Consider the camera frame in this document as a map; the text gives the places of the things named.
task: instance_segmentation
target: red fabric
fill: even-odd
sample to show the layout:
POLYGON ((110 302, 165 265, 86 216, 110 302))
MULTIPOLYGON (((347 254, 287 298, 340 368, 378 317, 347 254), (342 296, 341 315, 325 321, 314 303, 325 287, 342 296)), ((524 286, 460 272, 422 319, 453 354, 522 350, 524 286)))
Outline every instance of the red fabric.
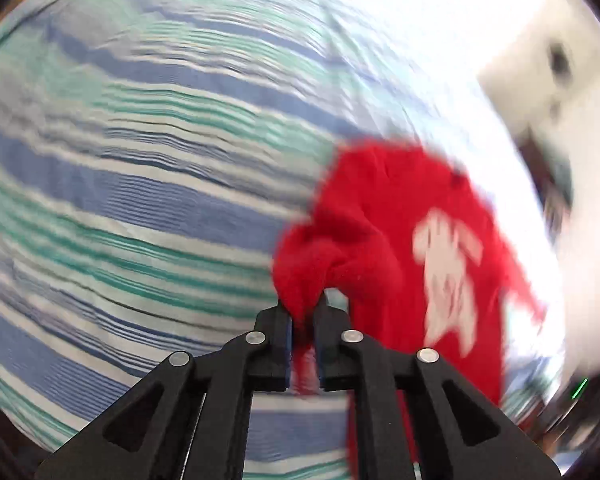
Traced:
MULTIPOLYGON (((469 249, 458 249, 472 284, 457 275, 447 277, 441 293, 460 298, 459 304, 466 301, 467 287, 472 286, 476 313, 470 350, 462 346, 458 330, 447 330, 430 346, 498 404, 500 293, 512 290, 539 317, 542 311, 467 177, 423 149, 367 142, 341 152, 310 221, 283 237, 274 260, 274 285, 296 327, 309 321, 322 290, 334 287, 349 298, 354 328, 388 348, 415 352, 426 342, 430 301, 424 261, 414 257, 414 230, 420 226, 418 232, 425 233, 420 244, 426 243, 427 231, 421 227, 430 216, 450 219, 452 232, 461 240, 466 240, 468 228, 482 246, 480 258, 468 256, 469 249)), ((428 253, 427 257, 432 258, 431 268, 440 265, 428 253)))

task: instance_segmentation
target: cloth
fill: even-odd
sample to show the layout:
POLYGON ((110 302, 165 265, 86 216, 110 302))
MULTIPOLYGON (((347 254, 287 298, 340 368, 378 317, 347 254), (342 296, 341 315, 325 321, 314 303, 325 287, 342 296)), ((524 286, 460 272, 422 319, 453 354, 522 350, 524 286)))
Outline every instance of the cloth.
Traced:
POLYGON ((421 148, 344 150, 312 211, 285 235, 273 282, 296 324, 324 288, 388 348, 433 347, 492 402, 502 392, 502 292, 544 309, 466 176, 421 148))
MULTIPOLYGON (((506 129, 407 28, 403 42, 347 0, 25 0, 5 16, 0 408, 20 431, 56 449, 171 351, 248 332, 278 300, 282 233, 335 149, 365 137, 466 168, 560 312, 506 129)), ((508 370, 546 341, 513 339, 508 370)), ((257 394, 244 477, 344 480, 346 420, 345 396, 257 394)))

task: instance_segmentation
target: bed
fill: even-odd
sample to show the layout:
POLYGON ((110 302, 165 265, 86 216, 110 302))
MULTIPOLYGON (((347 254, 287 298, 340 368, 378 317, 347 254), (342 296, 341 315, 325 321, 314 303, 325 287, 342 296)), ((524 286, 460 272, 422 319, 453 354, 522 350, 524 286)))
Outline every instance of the bed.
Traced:
MULTIPOLYGON (((54 450, 166 355, 276 303, 272 253, 334 150, 467 171, 548 306, 505 307, 503 409, 556 391, 557 262, 477 83, 345 0, 24 0, 0 21, 0 408, 54 450)), ((348 477, 347 399, 254 398, 245 478, 348 477)))

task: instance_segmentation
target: white wall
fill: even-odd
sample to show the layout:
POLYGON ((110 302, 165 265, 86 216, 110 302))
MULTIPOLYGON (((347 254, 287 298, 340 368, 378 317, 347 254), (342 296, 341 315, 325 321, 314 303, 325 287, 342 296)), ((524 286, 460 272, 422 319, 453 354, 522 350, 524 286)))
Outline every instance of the white wall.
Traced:
POLYGON ((478 77, 513 135, 531 126, 571 161, 574 206, 558 240, 564 280, 565 376, 600 367, 600 24, 582 0, 545 0, 478 77), (547 45, 563 41, 574 81, 556 86, 547 45), (560 103, 552 118, 550 105, 560 103))
POLYGON ((569 155, 573 170, 571 221, 558 242, 569 374, 600 367, 600 77, 539 130, 569 155))

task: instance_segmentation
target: metal pin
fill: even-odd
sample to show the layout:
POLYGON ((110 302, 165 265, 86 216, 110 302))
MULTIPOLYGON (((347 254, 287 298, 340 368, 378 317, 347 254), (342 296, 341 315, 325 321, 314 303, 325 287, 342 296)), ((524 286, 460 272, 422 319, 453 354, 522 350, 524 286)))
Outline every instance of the metal pin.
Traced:
POLYGON ((359 330, 345 330, 340 334, 340 338, 345 343, 359 343, 362 341, 364 335, 359 330))
POLYGON ((440 354, 433 348, 423 348, 416 355, 423 363, 435 363, 440 358, 440 354))
POLYGON ((184 366, 189 362, 189 354, 186 352, 174 352, 169 356, 169 362, 172 366, 184 366))
POLYGON ((264 343, 267 337, 262 332, 254 331, 249 332, 244 338, 250 345, 259 345, 260 343, 264 343))

